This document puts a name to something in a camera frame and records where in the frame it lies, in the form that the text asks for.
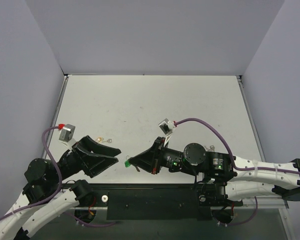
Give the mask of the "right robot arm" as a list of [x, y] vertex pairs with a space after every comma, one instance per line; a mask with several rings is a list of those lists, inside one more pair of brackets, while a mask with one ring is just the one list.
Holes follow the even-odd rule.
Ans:
[[162, 168], [171, 173], [202, 175], [202, 180], [194, 182], [201, 186], [198, 195], [214, 204], [269, 195], [300, 202], [299, 158], [286, 164], [261, 162], [209, 152], [198, 143], [177, 151], [168, 148], [165, 138], [158, 137], [149, 149], [129, 158], [125, 165], [154, 175]]

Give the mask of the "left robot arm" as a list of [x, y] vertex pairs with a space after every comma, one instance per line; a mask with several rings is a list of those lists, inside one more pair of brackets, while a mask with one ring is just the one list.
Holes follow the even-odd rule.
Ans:
[[118, 162], [121, 150], [102, 145], [90, 136], [79, 141], [62, 141], [66, 152], [57, 162], [58, 170], [49, 159], [32, 160], [25, 172], [27, 184], [18, 199], [0, 220], [0, 240], [28, 240], [40, 228], [78, 205], [91, 207], [96, 194], [86, 180], [75, 183], [59, 197], [62, 181], [83, 171], [93, 178]]

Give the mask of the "green key tag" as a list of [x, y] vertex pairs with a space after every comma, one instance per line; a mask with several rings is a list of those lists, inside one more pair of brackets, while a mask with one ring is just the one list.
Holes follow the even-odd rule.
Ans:
[[126, 162], [125, 162], [125, 167], [128, 168], [128, 167], [130, 167], [130, 166], [131, 166], [130, 162], [129, 162], [129, 161], [126, 161]]

